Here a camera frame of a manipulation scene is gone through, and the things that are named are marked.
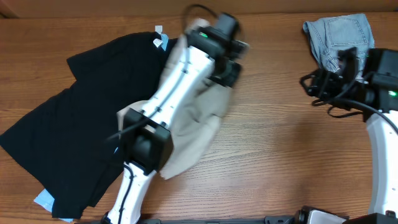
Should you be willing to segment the beige shorts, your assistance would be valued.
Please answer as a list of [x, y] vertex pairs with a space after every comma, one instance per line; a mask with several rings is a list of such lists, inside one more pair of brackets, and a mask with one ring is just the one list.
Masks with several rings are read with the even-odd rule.
[[209, 79], [199, 81], [172, 122], [174, 149], [160, 169], [170, 179], [193, 167], [210, 147], [228, 110], [232, 88]]

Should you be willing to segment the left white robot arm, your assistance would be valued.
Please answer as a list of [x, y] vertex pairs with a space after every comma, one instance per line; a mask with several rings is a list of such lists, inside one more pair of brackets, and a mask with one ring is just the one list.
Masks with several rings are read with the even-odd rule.
[[178, 39], [159, 89], [118, 113], [123, 180], [103, 223], [137, 223], [152, 179], [197, 163], [221, 126], [247, 49], [233, 32], [210, 26]]

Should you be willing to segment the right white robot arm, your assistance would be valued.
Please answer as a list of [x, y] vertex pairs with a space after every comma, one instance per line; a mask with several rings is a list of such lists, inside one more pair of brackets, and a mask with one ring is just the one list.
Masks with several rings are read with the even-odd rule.
[[363, 71], [355, 47], [338, 52], [340, 70], [319, 68], [299, 83], [312, 106], [329, 105], [361, 115], [372, 150], [373, 184], [368, 214], [348, 218], [302, 207], [293, 223], [397, 223], [397, 51], [370, 49]]

